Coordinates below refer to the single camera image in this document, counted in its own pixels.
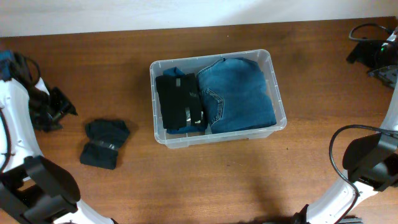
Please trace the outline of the blue taped cloth bundle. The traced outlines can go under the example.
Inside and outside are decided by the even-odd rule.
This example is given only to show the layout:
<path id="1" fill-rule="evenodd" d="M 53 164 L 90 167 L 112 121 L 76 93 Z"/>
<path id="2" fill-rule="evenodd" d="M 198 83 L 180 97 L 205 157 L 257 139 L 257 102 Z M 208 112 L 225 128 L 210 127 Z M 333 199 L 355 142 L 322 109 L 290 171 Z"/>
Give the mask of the blue taped cloth bundle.
<path id="1" fill-rule="evenodd" d="M 163 71 L 163 75 L 168 75 L 171 77 L 181 77 L 185 74 L 179 70 L 177 67 L 169 68 Z M 206 120 L 205 114 L 201 112 L 201 123 L 199 126 L 186 126 L 179 129 L 167 129 L 168 134 L 186 134 L 186 133 L 199 133 L 204 132 L 208 127 L 208 122 Z"/>

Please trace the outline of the dark blue jeans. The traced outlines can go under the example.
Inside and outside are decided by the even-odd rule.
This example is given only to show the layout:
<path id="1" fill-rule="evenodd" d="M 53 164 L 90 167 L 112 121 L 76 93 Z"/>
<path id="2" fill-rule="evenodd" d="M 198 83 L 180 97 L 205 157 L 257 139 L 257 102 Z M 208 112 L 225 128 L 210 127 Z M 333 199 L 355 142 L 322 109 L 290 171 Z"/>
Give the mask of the dark blue jeans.
<path id="1" fill-rule="evenodd" d="M 266 128 L 277 123 L 263 72 L 246 58 L 221 58 L 197 73 L 213 134 Z"/>

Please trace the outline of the black shirt with logo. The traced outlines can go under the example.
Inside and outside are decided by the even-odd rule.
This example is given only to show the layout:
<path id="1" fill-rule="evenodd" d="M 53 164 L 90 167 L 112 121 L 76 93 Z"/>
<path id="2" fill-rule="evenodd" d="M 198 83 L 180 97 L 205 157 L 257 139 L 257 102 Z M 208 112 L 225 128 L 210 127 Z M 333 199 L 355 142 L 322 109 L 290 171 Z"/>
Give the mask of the black shirt with logo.
<path id="1" fill-rule="evenodd" d="M 194 73 L 161 75 L 155 82 L 165 129 L 203 125 L 205 117 Z"/>

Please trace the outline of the dark green taped cloth bundle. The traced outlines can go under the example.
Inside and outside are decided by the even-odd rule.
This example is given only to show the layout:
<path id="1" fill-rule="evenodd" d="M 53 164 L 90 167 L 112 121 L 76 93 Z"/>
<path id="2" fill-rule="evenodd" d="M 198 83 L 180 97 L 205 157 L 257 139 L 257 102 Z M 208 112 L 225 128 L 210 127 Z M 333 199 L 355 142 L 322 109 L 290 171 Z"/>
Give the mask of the dark green taped cloth bundle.
<path id="1" fill-rule="evenodd" d="M 127 141 L 130 130 L 120 119 L 96 119 L 85 125 L 89 141 L 84 145 L 80 163 L 115 170 L 119 149 Z"/>

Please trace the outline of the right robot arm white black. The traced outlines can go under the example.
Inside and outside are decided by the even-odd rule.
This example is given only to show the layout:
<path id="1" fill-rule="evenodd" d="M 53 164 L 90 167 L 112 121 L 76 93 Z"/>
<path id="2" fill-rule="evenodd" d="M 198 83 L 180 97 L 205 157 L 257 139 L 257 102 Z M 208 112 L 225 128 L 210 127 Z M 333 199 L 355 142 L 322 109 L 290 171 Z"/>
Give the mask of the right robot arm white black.
<path id="1" fill-rule="evenodd" d="M 338 180 L 316 202 L 295 213 L 292 223 L 362 223 L 348 213 L 363 200 L 397 187 L 397 93 L 394 92 L 381 127 L 359 124 L 338 129 L 332 140 L 348 129 L 366 129 L 372 134 L 353 140 L 343 156 Z"/>

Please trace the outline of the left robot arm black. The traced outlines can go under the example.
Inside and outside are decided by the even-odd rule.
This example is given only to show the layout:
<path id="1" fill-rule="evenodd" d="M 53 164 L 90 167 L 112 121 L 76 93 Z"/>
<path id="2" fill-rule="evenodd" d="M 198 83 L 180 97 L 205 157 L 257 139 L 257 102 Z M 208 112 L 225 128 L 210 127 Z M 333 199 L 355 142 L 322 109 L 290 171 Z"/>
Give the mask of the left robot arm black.
<path id="1" fill-rule="evenodd" d="M 1 51 L 1 210 L 19 223 L 115 224 L 81 199 L 67 170 L 46 159 L 35 131 L 59 130 L 59 121 L 76 115 L 70 100 L 49 88 L 39 65 L 11 50 Z"/>

